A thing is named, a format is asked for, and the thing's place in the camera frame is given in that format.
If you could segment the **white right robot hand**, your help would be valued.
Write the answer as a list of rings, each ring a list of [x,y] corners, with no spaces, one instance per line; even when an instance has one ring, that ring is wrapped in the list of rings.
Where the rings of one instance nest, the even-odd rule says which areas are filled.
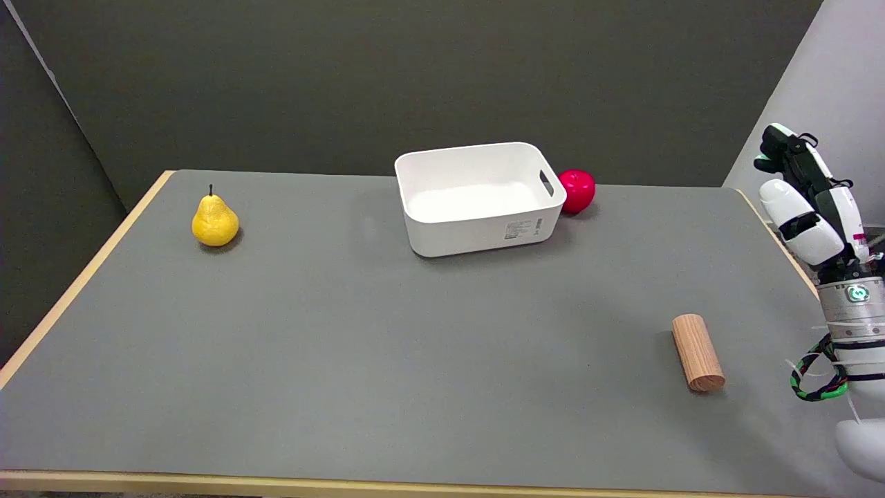
[[[780,123],[765,127],[756,170],[774,174],[758,197],[790,252],[815,271],[820,284],[872,277],[868,246],[853,181],[832,174],[811,133]]]

